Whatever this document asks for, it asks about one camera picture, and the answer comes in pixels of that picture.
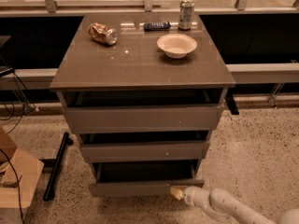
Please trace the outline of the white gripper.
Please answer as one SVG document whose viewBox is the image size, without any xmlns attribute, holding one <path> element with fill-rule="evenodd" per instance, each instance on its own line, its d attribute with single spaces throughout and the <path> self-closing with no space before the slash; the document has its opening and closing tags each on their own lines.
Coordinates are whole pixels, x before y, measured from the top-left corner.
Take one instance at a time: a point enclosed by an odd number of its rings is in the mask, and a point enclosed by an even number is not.
<svg viewBox="0 0 299 224">
<path fill-rule="evenodd" d="M 189 206 L 203 207 L 207 191 L 196 186 L 171 186 L 170 193 L 178 200 L 184 200 Z"/>
</svg>

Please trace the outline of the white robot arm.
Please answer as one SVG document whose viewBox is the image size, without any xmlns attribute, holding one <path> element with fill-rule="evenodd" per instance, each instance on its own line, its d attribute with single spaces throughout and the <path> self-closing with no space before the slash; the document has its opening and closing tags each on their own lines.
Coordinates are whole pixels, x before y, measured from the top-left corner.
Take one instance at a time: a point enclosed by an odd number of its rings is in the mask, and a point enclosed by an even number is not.
<svg viewBox="0 0 299 224">
<path fill-rule="evenodd" d="M 231 217 L 240 224 L 299 224 L 299 210 L 284 212 L 277 222 L 244 205 L 224 189 L 202 189 L 196 186 L 172 186 L 170 193 L 187 205 L 201 208 L 209 217 L 227 223 Z"/>
</svg>

